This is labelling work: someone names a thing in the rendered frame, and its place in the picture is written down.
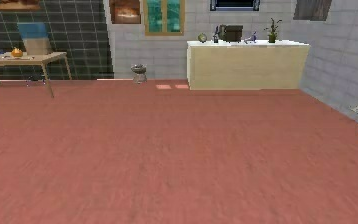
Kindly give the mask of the grey round bin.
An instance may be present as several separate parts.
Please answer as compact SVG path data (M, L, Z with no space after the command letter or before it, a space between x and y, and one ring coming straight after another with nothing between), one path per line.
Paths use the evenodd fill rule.
M133 65L131 71L135 73L133 81L137 84L141 84L147 81L146 66L142 64Z

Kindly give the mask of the beige counter cabinet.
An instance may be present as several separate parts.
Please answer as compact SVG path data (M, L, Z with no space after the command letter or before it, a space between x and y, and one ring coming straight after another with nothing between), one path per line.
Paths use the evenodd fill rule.
M306 43L187 42L191 90L297 89L310 50Z

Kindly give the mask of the dark brown box appliance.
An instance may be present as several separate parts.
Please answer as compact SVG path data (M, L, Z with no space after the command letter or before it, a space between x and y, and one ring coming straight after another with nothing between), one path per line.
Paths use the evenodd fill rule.
M242 38L242 25L227 25L225 28L225 37L226 42L240 42Z

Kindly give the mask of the wooden framed window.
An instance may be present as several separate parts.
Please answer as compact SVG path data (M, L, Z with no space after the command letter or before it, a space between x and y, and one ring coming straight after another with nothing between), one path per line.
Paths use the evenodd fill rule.
M183 36L185 0L143 0L146 36Z

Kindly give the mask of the blue spray bottle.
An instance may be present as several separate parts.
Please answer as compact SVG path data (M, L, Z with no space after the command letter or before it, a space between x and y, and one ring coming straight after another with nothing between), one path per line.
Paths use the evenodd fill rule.
M245 44L248 44L249 42L254 42L256 43L256 40L257 40L257 36L256 36L256 31L248 38L244 39L244 43Z

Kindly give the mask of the orange brown framed picture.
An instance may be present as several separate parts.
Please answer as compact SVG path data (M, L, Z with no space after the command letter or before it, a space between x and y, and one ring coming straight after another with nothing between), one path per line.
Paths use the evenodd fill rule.
M113 24L140 24L139 0L109 0Z

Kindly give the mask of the blue framed dark window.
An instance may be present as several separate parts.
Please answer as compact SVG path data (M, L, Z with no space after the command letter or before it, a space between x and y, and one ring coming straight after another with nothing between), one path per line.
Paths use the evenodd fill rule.
M210 0L211 11L258 11L260 0Z

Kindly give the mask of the green potted house plant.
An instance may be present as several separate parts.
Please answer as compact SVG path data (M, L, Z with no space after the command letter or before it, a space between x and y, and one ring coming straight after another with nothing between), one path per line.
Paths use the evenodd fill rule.
M265 28L265 31L268 32L268 42L275 43L278 36L278 28L279 28L280 20L275 21L271 19L271 25Z

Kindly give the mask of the light wooden table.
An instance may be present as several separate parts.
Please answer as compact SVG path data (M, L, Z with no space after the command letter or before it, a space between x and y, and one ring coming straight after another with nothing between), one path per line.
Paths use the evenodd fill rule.
M28 55L26 52L23 53L22 57L13 57L10 52L0 54L0 67L4 66L40 66L43 71L45 78L45 86L47 87L51 97L54 97L54 93L51 87L49 75L46 69L46 66L58 60L64 60L65 66L67 69L67 74L69 79L72 79L70 66L68 63L67 53L66 52L53 52L47 55Z

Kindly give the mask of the blue and beige chair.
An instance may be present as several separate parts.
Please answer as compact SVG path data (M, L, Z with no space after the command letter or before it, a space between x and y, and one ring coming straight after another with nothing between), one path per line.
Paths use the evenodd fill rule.
M18 23L17 27L28 55L48 55L52 52L44 23Z

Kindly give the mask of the grey brown wall picture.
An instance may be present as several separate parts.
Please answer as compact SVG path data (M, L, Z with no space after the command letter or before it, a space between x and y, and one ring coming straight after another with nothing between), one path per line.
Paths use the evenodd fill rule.
M297 0L294 20L325 21L332 0Z

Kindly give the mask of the brown framed wall picture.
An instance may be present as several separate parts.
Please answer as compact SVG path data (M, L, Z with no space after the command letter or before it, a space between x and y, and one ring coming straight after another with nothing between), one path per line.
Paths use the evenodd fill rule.
M0 10L33 11L40 9L40 0L0 0Z

